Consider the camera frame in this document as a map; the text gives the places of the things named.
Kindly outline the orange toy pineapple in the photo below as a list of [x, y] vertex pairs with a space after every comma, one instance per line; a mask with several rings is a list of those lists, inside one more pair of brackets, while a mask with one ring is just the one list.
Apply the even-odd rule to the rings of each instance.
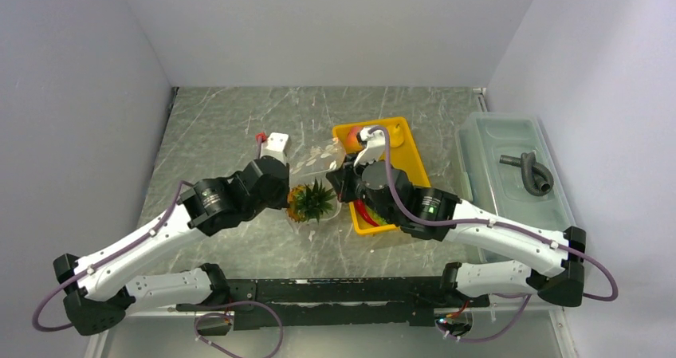
[[286, 214], [294, 222], [319, 222], [334, 210], [335, 191], [318, 179], [293, 187], [288, 196]]

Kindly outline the clear dotted zip top bag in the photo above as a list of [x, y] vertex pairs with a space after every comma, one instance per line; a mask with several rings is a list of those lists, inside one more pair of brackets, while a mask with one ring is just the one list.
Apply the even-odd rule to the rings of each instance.
[[290, 159], [290, 192], [287, 219], [297, 232], [335, 218], [341, 209], [337, 193], [327, 179], [344, 161], [343, 144], [335, 137], [324, 140]]

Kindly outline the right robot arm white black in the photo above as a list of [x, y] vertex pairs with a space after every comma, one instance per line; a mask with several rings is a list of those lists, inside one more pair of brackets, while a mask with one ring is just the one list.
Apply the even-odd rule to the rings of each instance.
[[485, 211], [450, 192], [415, 186], [405, 171], [378, 161], [327, 172], [342, 203], [358, 200], [413, 238], [457, 242], [492, 251], [502, 262], [446, 265], [439, 295], [449, 306], [485, 294], [536, 294], [562, 307], [584, 296], [586, 233], [576, 226], [546, 230]]

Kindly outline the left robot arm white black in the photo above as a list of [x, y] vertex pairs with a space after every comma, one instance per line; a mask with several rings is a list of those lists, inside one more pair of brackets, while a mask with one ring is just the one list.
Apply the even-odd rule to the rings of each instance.
[[285, 208], [288, 194], [289, 165], [262, 156], [230, 176], [188, 184], [154, 221], [100, 251], [60, 256], [53, 266], [70, 326], [91, 336], [145, 309], [222, 308], [231, 299], [230, 287], [216, 264], [162, 275], [144, 270], [163, 255], [236, 228], [265, 209]]

